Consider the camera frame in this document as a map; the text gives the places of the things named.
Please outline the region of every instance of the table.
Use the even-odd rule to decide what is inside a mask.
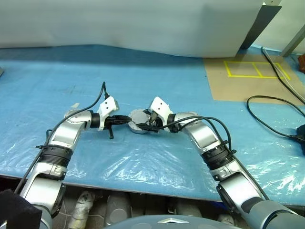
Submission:
[[[241,53],[259,54],[250,48]],[[297,72],[296,57],[286,61]],[[237,156],[282,203],[305,204],[305,156],[298,143],[266,130],[243,102],[214,101],[203,60],[108,46],[0,49],[0,174],[21,177],[52,128],[75,103],[91,104],[106,82],[127,115],[156,96],[174,112],[214,116],[229,128]],[[280,104],[253,104],[256,114],[295,134],[304,118]],[[64,182],[80,186],[220,200],[216,182],[183,133],[137,135],[127,125],[82,132]]]

